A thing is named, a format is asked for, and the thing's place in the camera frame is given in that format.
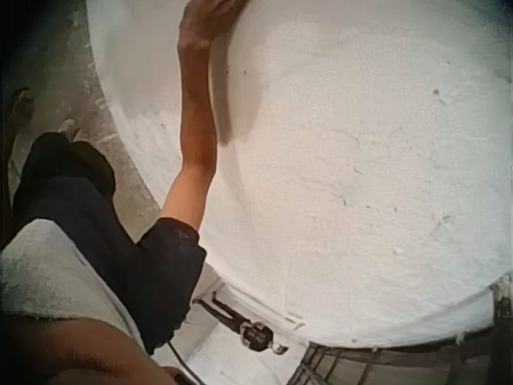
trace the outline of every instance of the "foot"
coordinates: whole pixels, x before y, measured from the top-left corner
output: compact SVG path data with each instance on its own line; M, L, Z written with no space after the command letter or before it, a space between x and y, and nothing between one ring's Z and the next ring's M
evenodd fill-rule
M79 134L80 128L78 128L75 124L75 119L66 119L64 120L59 128L57 129L58 133L63 134L68 142L72 142L75 137Z
M19 130L30 122L34 114L34 101L26 97L27 91L28 88L22 88L15 92L8 105L6 119L2 125L2 159L5 161L10 158L14 139Z

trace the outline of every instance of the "person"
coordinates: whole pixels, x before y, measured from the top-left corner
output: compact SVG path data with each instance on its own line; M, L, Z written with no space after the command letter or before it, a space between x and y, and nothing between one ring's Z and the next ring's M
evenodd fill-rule
M209 58L247 1L185 7L182 167L160 218L136 243L115 213L107 159L64 133L33 143L9 207L7 164L20 109L30 105L18 95L2 127L2 365L22 383L184 383L149 355L185 319L206 258L198 229L217 158Z
M275 355L284 355L289 349L287 346L282 346L273 341L274 333L268 326L262 322L251 322L244 315L218 300L216 292L212 293L212 303L228 316L214 309L201 298L194 299L192 303L201 305L210 315L232 332L239 334L242 344L252 351L261 352L271 349Z

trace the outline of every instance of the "gray cloth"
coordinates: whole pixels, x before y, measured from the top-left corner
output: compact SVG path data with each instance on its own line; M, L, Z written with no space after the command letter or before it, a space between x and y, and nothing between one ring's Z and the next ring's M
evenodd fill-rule
M144 349L125 306L53 222L25 226L2 252L2 313L47 319L93 318Z

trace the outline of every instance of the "metal frame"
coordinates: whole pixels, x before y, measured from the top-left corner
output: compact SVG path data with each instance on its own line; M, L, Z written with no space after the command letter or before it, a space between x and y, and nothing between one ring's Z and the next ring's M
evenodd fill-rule
M513 347L513 305L511 300L511 273L499 279L491 289L494 292L494 327L473 334L461 334L445 341L390 349L345 349L310 343L305 357L287 385L344 385L329 380L341 360L365 363L357 385L365 385L375 365L430 368L449 365L446 385L458 383L468 359L491 355L486 385L504 385L511 382ZM334 357L323 377L317 369L324 357Z

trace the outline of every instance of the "cable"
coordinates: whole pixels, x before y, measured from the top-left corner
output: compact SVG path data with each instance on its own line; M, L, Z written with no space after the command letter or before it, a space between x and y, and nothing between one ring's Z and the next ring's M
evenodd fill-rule
M187 363L185 363L185 361L178 354L178 351L176 351L175 347L169 341L168 341L168 346L172 350L173 354L176 356L176 359L178 359L178 362L180 363L180 365L185 368L185 370L191 375L191 377L193 377L198 382L199 385L207 385L206 383L201 381L201 378L198 377L196 375L196 373L194 373L192 371L192 369L187 365Z

